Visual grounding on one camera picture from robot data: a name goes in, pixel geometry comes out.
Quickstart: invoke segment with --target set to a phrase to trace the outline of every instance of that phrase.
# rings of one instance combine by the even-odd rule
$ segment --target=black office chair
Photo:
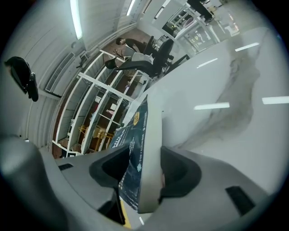
[[[158,50],[156,57],[154,58],[153,64],[148,61],[131,61],[131,58],[124,62],[120,67],[115,64],[115,59],[105,62],[105,66],[108,69],[115,70],[130,70],[136,69],[145,72],[150,77],[158,76],[162,68],[166,66],[166,62],[169,58],[169,54],[172,50],[173,40],[169,39],[165,41]]]

